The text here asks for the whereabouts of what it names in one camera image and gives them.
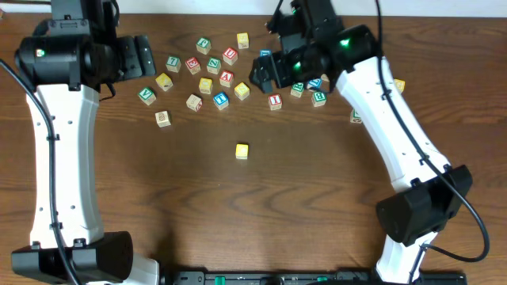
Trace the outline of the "yellow O block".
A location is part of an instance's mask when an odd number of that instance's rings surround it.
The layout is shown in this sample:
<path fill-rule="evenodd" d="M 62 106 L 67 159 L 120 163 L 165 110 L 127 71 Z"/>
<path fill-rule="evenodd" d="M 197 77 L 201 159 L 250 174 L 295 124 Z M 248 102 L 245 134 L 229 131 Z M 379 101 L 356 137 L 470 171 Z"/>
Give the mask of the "yellow O block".
<path fill-rule="evenodd" d="M 199 89 L 204 94 L 211 94 L 213 89 L 213 81 L 210 78 L 201 78 Z"/>

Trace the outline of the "yellow C block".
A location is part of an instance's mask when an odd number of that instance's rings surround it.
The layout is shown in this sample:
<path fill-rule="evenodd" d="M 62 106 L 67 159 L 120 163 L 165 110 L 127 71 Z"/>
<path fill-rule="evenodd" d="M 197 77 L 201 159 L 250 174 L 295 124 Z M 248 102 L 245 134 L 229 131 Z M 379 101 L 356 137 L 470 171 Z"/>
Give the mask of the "yellow C block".
<path fill-rule="evenodd" d="M 249 155 L 249 145 L 239 143 L 235 148 L 235 157 L 237 159 L 247 159 Z"/>

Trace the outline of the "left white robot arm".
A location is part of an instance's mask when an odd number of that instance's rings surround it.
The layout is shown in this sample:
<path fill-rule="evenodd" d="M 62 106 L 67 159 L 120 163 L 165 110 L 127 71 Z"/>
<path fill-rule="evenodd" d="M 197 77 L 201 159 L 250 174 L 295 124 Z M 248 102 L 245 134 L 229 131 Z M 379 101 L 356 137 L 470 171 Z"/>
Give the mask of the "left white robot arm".
<path fill-rule="evenodd" d="M 145 36 L 116 34 L 115 0 L 51 2 L 51 17 L 21 41 L 10 74 L 22 86 L 36 146 L 36 210 L 13 272 L 49 284 L 162 282 L 156 260 L 126 231 L 107 232 L 97 205 L 94 126 L 101 87 L 152 76 Z"/>

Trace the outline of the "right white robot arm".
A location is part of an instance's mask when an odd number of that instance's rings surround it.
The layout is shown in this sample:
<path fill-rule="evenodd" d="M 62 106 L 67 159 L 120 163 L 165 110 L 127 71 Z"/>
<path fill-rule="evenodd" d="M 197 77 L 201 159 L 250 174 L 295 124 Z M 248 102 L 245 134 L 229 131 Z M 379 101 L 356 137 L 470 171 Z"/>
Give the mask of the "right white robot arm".
<path fill-rule="evenodd" d="M 366 25 L 345 27 L 328 1 L 294 1 L 267 29 L 281 49 L 253 61 L 250 81 L 262 92 L 322 75 L 358 112 L 395 191 L 376 205 L 387 238 L 375 271 L 383 283 L 421 280 L 425 251 L 460 209 L 472 177 L 430 142 L 397 89 L 379 37 Z"/>

